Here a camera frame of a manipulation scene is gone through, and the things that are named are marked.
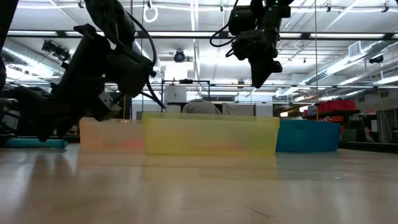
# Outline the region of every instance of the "wooden floor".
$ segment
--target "wooden floor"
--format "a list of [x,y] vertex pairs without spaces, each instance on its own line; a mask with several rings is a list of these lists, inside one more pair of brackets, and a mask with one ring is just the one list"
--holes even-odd
[[0,152],[0,223],[397,223],[398,156]]

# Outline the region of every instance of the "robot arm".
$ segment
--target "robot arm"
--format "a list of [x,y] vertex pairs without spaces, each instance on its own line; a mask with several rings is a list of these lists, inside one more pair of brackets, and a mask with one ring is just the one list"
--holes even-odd
[[233,42],[230,41],[232,49],[226,57],[235,55],[239,60],[249,60],[252,86],[256,88],[260,88],[271,73],[282,72],[282,65],[274,58],[278,56],[276,45],[280,40],[280,23],[282,18],[290,17],[292,1],[252,0],[250,6],[237,6],[237,0],[231,11],[227,25],[235,37]]
[[[144,29],[120,2],[86,0],[86,8],[105,37],[98,35],[89,24],[74,27],[83,38],[70,63],[63,64],[65,73],[58,84],[52,84],[52,92],[25,86],[13,89],[19,110],[32,123],[41,141],[48,139],[54,129],[59,136],[65,135],[88,114],[98,121],[117,115],[120,110],[118,100],[105,92],[106,82],[117,83],[123,95],[135,97],[145,84],[149,84],[149,76],[156,75],[153,71],[155,50],[154,61],[132,51],[133,21]],[[111,48],[108,39],[116,45],[115,49]]]

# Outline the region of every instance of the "red container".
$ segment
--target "red container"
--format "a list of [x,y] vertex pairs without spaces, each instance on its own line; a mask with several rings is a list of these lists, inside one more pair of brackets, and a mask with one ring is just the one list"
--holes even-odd
[[329,102],[320,102],[319,103],[319,113],[328,112],[329,111]]
[[333,100],[328,102],[328,110],[355,110],[355,102],[353,100]]
[[343,116],[331,116],[328,119],[329,122],[343,122],[344,121],[344,117]]

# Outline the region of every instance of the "yellow plastic bin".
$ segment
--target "yellow plastic bin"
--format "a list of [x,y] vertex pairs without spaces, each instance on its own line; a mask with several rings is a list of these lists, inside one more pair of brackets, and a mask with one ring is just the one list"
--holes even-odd
[[279,118],[144,113],[145,152],[198,156],[275,153]]
[[94,118],[82,118],[80,147],[86,151],[143,150],[144,127],[141,121],[110,119],[98,122]]

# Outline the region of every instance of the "person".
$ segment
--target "person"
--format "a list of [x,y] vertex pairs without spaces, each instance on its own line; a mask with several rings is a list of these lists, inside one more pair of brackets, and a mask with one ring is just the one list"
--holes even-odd
[[184,106],[182,113],[221,114],[212,102],[203,99],[191,100]]

